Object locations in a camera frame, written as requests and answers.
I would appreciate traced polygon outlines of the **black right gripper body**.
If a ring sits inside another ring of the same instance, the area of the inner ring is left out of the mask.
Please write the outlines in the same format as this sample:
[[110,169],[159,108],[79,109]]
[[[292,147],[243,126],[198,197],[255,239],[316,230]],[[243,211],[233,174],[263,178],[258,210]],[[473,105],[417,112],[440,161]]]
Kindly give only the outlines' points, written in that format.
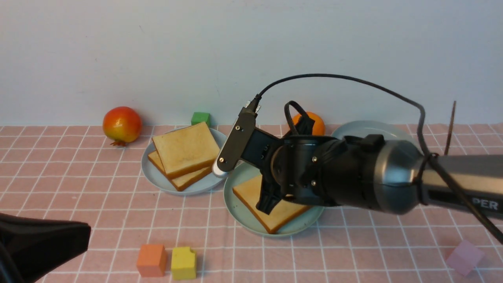
[[273,138],[254,130],[240,134],[240,158],[259,169],[258,200],[270,214],[281,201],[306,206],[352,206],[377,211],[374,174],[378,136]]

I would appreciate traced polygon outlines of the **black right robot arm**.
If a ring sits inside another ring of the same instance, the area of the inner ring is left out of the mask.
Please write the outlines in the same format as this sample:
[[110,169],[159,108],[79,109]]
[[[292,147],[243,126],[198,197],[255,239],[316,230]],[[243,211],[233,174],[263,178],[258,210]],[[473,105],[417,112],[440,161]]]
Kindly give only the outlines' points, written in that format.
[[251,205],[350,206],[403,215],[419,204],[502,219],[502,156],[422,154],[407,140],[254,133],[242,158],[262,175]]

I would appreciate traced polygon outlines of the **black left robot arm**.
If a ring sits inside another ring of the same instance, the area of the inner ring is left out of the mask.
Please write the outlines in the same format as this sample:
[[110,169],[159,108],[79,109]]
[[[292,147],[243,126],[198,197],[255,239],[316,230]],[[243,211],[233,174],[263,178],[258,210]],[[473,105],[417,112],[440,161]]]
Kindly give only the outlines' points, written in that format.
[[79,221],[0,215],[0,281],[34,283],[86,253],[92,228]]

